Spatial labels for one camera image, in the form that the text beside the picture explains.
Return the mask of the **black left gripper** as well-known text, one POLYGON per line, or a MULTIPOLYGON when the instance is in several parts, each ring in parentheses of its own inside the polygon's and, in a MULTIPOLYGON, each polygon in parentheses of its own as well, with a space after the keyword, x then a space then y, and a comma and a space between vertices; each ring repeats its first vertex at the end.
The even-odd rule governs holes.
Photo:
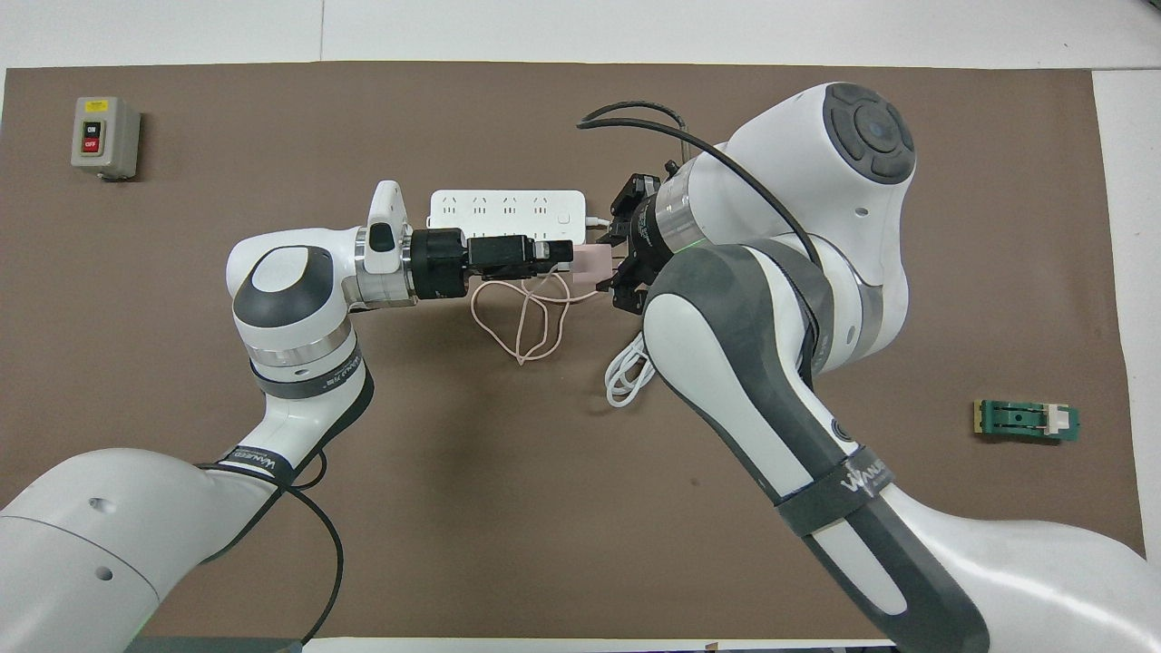
POLYGON ((418 297, 466 297, 469 277, 538 277, 533 241, 522 235, 466 239, 460 229, 421 229, 411 235, 409 247, 418 297))

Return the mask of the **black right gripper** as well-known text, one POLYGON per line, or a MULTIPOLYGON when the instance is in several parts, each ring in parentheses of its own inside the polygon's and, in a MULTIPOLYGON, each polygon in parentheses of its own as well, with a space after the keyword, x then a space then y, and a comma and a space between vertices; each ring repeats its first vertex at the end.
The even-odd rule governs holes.
MULTIPOLYGON (((621 263, 612 277, 597 284, 598 292, 610 293, 616 309, 642 313, 649 285, 649 270, 663 268, 673 252, 668 247, 657 227, 656 195, 659 178, 630 174, 626 185, 610 204, 610 239, 628 237, 630 256, 639 263, 621 263)), ((574 260, 572 241, 535 241, 536 260, 574 260)), ((543 261, 536 265, 538 277, 571 272, 572 261, 543 261)))

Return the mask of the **pink charger block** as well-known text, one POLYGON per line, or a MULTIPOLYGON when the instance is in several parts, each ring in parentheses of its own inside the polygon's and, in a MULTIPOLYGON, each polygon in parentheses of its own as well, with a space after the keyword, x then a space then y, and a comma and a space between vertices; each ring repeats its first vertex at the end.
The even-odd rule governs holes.
POLYGON ((596 286, 606 278, 612 278, 614 270, 610 244, 574 245, 570 273, 575 284, 596 286))

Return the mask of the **white power strip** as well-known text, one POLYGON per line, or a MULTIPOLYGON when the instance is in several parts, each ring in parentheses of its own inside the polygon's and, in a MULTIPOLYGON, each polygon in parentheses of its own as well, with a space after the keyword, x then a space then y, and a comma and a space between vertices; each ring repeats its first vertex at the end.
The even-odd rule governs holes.
POLYGON ((466 239, 522 235, 534 241, 586 241, 580 191, 435 191, 430 229, 459 228, 466 239))

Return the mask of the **brown table mat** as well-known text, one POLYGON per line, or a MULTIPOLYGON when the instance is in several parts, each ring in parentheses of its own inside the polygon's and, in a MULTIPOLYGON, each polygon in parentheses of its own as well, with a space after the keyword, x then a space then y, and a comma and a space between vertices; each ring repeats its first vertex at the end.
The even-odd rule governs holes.
MULTIPOLYGON (((829 80, 877 89, 918 149, 911 309, 815 383, 943 512, 1058 521, 1144 552, 1093 77, 1080 71, 257 63, 23 69, 0 117, 0 507, 56 462, 140 447, 210 462, 264 400, 224 268, 236 241, 365 224, 381 180, 577 189, 593 215, 678 144, 575 124, 659 101, 724 141, 829 80), (70 163, 75 100, 140 112, 136 177, 70 163), (1079 442, 982 442, 978 400, 1069 404, 1079 442)), ((871 638, 737 459, 668 386, 625 409, 639 330, 606 297, 518 366, 461 300, 356 315, 375 380, 313 491, 346 574, 327 638, 871 638)))

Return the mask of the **grey on-off switch box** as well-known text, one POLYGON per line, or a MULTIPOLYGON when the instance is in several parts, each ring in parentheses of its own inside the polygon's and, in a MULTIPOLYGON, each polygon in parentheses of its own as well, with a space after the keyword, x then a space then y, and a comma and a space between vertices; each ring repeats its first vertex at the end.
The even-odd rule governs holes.
POLYGON ((121 98, 79 98, 72 124, 70 163, 102 180, 136 177, 140 112, 121 98))

